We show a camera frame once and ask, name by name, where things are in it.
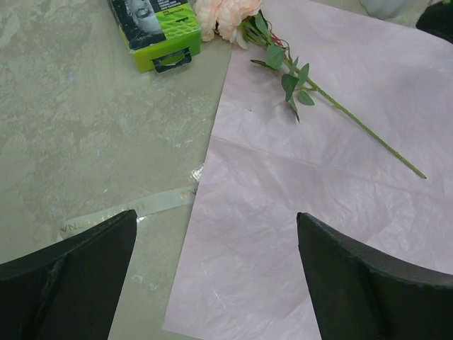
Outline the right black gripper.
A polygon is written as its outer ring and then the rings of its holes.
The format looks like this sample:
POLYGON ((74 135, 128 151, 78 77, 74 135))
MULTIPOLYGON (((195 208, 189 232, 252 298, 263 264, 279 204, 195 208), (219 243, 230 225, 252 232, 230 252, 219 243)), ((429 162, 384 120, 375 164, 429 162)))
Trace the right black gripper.
POLYGON ((429 4, 415 27, 446 41, 452 41, 452 1, 429 4))

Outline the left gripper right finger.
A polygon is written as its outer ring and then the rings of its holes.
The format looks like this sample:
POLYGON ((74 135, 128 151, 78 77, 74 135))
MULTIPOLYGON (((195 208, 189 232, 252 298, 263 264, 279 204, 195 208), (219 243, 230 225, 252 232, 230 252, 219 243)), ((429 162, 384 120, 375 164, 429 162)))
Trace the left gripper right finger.
POLYGON ((452 276, 297 214, 299 253, 322 339, 451 339, 452 276))

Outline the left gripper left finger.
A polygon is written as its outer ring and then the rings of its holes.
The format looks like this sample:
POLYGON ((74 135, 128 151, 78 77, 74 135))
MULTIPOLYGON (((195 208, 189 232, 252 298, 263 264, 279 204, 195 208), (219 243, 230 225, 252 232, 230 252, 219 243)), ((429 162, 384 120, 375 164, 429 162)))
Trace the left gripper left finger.
POLYGON ((123 211, 1 265, 2 339, 107 339, 137 236, 123 211))

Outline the pink wrapping paper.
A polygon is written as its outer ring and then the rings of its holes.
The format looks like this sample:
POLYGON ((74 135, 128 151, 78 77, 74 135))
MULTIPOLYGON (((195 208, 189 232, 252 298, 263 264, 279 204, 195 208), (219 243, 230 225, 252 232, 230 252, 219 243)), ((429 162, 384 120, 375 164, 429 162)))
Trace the pink wrapping paper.
POLYGON ((452 272, 452 44, 312 1, 264 16, 320 96, 293 111, 236 48, 163 328, 199 339, 318 339, 297 247, 307 212, 404 261, 452 272))

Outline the peach rose stem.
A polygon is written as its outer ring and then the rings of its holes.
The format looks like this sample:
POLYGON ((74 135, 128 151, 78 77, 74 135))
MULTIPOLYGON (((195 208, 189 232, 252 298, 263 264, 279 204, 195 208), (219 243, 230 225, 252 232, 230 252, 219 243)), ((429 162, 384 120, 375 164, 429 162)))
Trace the peach rose stem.
POLYGON ((298 59, 291 56, 289 43, 273 32, 272 23, 265 18, 262 1, 194 1, 193 9, 202 30, 202 41, 211 41, 217 35, 244 50, 250 44, 265 50, 264 60, 252 59, 251 62, 272 70, 280 77, 285 102, 291 106, 297 121, 300 121, 300 118, 296 102, 303 106, 314 106, 315 102, 310 93, 316 93, 333 108, 346 114, 417 176, 427 178, 400 152, 316 84, 309 76, 310 64, 298 66, 298 59))

